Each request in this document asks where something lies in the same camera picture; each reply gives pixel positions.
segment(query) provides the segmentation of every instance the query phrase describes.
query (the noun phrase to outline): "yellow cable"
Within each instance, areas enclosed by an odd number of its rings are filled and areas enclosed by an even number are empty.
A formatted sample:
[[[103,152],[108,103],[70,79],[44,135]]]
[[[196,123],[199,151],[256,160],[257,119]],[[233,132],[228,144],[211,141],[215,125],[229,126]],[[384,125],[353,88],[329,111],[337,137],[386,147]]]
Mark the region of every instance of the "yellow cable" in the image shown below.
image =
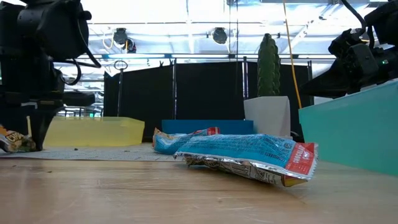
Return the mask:
[[[286,13],[286,0],[283,0],[284,3],[284,11],[285,11],[285,22],[286,22],[286,32],[287,32],[287,42],[289,43],[289,50],[290,50],[290,61],[292,63],[292,73],[293,73],[293,81],[294,81],[294,87],[296,89],[296,95],[297,95],[297,101],[298,101],[298,108],[301,109],[301,99],[300,99],[300,93],[299,93],[299,88],[297,86],[297,80],[296,80],[296,72],[294,70],[294,63],[293,63],[293,53],[292,53],[292,45],[290,43],[290,34],[289,34],[289,25],[287,23],[287,13]]]

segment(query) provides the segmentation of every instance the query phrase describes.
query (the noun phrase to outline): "yellow translucent bin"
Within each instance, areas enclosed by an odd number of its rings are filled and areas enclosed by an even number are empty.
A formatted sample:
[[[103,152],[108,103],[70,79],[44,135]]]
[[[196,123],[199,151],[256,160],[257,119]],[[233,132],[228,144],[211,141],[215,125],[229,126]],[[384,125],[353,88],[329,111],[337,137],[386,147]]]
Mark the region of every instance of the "yellow translucent bin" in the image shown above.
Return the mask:
[[[144,122],[131,118],[54,117],[44,146],[131,146],[142,142]]]

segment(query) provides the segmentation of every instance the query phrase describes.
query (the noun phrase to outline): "teal plastic bin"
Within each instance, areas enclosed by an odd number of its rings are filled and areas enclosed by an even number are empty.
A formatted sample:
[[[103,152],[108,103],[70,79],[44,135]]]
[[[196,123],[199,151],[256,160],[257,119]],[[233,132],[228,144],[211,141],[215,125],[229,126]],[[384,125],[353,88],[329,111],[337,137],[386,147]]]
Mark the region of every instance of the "teal plastic bin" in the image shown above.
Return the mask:
[[[321,160],[398,175],[398,82],[300,110]]]

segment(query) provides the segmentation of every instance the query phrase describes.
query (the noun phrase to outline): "crinkled foil wrapper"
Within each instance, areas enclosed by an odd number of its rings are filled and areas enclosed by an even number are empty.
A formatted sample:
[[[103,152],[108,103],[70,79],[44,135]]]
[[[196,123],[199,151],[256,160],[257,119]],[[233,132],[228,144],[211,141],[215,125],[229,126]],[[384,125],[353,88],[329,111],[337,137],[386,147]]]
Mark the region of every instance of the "crinkled foil wrapper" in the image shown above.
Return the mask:
[[[239,161],[204,155],[198,156],[186,153],[174,154],[174,158],[177,156],[183,156],[188,166],[208,166],[212,169],[283,187],[291,187],[308,181],[296,174],[285,174],[286,170],[257,162]]]

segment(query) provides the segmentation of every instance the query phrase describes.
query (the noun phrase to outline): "blue snack bag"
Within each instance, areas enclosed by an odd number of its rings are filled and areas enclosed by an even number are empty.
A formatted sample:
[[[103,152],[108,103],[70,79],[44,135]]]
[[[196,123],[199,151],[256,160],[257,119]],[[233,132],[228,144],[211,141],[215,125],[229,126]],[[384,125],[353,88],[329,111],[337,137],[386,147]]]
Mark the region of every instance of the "blue snack bag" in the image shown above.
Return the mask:
[[[166,134],[155,128],[154,137],[152,139],[152,147],[155,152],[173,155],[182,145],[187,143],[194,136],[209,136],[219,134],[219,128],[208,128],[195,131],[191,134]]]
[[[179,147],[177,156],[183,156],[188,165],[206,165],[290,187],[312,178],[318,144],[266,134],[194,136]]]

